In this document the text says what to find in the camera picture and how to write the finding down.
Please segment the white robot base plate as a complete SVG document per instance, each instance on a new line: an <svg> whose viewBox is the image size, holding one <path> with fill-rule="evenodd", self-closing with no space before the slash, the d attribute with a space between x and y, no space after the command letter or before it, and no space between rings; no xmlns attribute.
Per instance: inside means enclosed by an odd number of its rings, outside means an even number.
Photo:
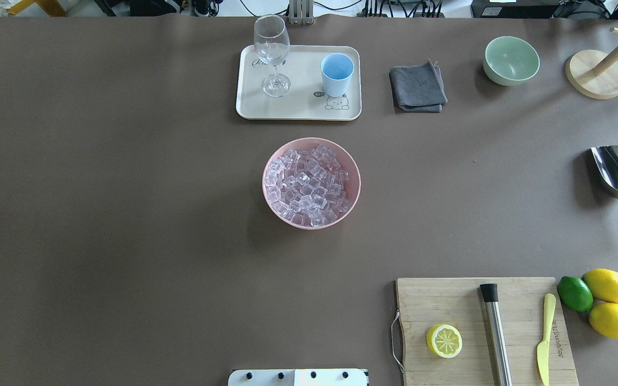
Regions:
<svg viewBox="0 0 618 386"><path fill-rule="evenodd" d="M358 368L238 369L228 385L368 385L368 371Z"/></svg>

